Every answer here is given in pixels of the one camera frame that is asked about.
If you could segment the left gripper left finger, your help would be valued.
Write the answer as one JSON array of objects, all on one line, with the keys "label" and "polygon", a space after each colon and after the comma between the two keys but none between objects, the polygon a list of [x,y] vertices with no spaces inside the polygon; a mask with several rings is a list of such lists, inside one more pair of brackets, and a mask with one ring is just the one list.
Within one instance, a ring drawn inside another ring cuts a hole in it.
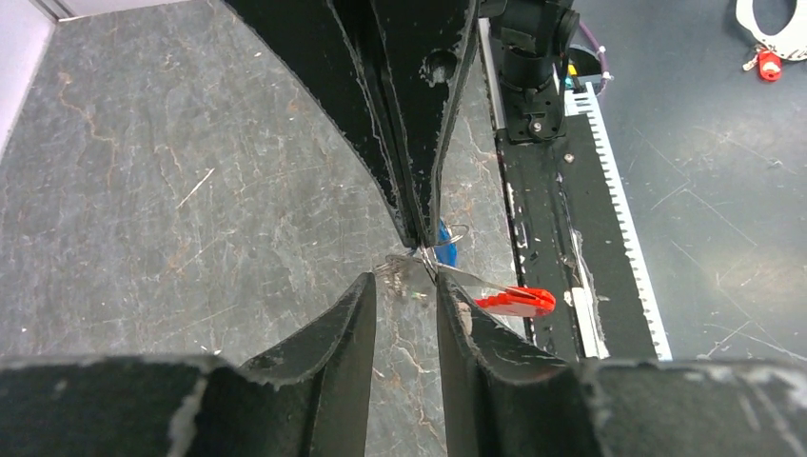
[{"label": "left gripper left finger", "polygon": [[5,456],[361,456],[376,280],[240,366],[213,355],[5,357]]}]

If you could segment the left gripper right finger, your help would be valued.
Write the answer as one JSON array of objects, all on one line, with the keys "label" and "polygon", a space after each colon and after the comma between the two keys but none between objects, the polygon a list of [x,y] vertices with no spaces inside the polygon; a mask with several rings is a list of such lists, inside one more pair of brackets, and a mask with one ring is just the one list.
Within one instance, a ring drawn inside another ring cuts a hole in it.
[{"label": "left gripper right finger", "polygon": [[806,372],[776,361],[566,362],[436,279],[451,456],[802,456]]}]

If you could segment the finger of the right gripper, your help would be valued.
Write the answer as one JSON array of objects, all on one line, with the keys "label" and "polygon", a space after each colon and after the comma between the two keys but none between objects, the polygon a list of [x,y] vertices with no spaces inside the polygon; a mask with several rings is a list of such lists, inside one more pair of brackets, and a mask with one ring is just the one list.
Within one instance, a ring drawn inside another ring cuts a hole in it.
[{"label": "finger of the right gripper", "polygon": [[346,23],[361,10],[338,13],[335,1],[228,1],[226,5],[272,50],[318,103],[380,191],[402,244],[420,240],[405,210],[403,177],[396,170],[389,122],[378,87],[351,42]]},{"label": "finger of the right gripper", "polygon": [[443,161],[476,51],[477,1],[330,1],[369,131],[352,146],[401,243],[437,243]]}]

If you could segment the metal key holder red handle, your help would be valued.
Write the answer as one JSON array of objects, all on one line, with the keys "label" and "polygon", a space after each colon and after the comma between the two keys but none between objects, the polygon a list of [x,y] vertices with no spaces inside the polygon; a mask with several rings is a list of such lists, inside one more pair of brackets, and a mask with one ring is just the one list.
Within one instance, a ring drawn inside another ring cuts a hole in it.
[{"label": "metal key holder red handle", "polygon": [[449,266],[436,254],[416,250],[414,253],[387,254],[374,272],[397,285],[404,280],[435,281],[447,274],[458,286],[471,293],[473,303],[489,314],[536,318],[551,314],[557,305],[555,295],[544,288],[528,288],[497,284],[466,270]]}]

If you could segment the key with blue tag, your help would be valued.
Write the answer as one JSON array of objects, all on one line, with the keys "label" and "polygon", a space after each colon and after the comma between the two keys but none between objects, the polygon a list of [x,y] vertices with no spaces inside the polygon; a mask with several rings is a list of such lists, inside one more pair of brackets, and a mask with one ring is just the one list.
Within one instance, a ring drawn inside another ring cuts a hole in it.
[{"label": "key with blue tag", "polygon": [[435,258],[440,267],[458,266],[458,243],[470,231],[467,224],[448,224],[443,219],[438,225],[437,245],[434,247]]}]

